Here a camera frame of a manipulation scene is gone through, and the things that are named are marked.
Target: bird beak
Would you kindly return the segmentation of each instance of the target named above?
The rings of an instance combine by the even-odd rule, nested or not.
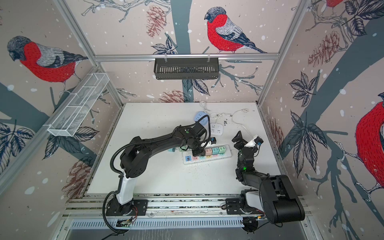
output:
[[[15,61],[15,54],[13,52],[9,52],[9,56],[12,58],[13,61]]]
[[[384,93],[380,93],[378,96],[381,97],[384,101]]]

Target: white power strip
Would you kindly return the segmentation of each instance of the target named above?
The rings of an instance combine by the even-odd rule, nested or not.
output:
[[[223,125],[219,123],[211,123],[211,135],[222,135]]]
[[[208,162],[208,161],[213,161],[213,160],[219,160],[219,159],[224,159],[224,158],[232,157],[232,153],[231,153],[231,150],[229,148],[229,145],[217,146],[217,148],[220,148],[220,147],[225,147],[225,153],[219,153],[219,154],[209,155],[209,156],[194,157],[192,155],[192,151],[191,150],[185,151],[185,152],[183,152],[182,161],[183,161],[183,163],[185,165],[188,165],[188,164],[193,164],[193,163]]]

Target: white mesh basket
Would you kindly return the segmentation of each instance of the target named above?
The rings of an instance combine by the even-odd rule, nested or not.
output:
[[[48,131],[52,135],[73,137],[109,81],[106,73],[93,73],[88,76],[84,86],[77,93],[70,95],[74,97],[49,126]]]

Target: white tabletop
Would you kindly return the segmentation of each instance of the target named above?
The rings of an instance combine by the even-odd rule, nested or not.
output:
[[[257,134],[264,140],[261,151],[255,158],[255,169],[271,175],[280,174],[255,103],[207,104],[211,113],[234,113],[244,108],[249,109],[249,112],[236,113],[234,121],[242,123],[252,134]],[[194,123],[196,113],[202,110],[199,103],[127,103],[87,194],[105,194],[117,189],[118,174],[110,169],[109,162],[111,156],[132,138],[154,138],[171,133],[178,125]],[[243,127],[232,123],[229,116],[224,116],[217,122],[224,125],[224,121],[223,135],[212,136],[217,139],[216,146],[231,146],[231,158],[184,165],[181,152],[160,152],[149,159],[147,169],[138,176],[134,193],[239,194],[241,190],[249,188],[236,179],[238,150],[233,147],[231,140],[239,130],[245,140],[252,138]],[[116,157],[114,166],[121,170],[120,154]]]

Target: black metal basket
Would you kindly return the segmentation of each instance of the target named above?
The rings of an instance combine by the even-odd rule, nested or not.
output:
[[[216,79],[218,58],[156,58],[156,79]]]

